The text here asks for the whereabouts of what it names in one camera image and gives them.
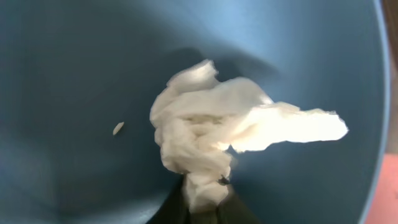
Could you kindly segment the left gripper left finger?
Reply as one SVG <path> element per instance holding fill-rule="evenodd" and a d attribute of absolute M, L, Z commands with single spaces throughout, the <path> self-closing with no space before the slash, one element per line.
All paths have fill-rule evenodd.
<path fill-rule="evenodd" d="M 190 212 L 185 203 L 182 188 L 183 177 L 147 224 L 191 224 Z"/>

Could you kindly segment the dark blue plate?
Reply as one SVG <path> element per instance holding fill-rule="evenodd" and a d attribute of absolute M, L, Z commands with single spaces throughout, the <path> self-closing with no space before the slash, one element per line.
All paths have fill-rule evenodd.
<path fill-rule="evenodd" d="M 180 177 L 149 111 L 211 59 L 275 101 L 336 111 L 339 141 L 237 157 L 262 223 L 362 223 L 386 146 L 389 58 L 374 0 L 1 2 L 1 222 L 145 223 Z"/>

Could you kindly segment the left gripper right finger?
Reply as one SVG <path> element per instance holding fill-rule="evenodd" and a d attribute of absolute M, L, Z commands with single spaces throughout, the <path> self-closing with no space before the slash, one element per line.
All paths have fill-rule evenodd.
<path fill-rule="evenodd" d="M 244 204 L 234 189 L 228 187 L 228 196 L 218 205 L 218 224 L 261 224 L 255 214 Z"/>

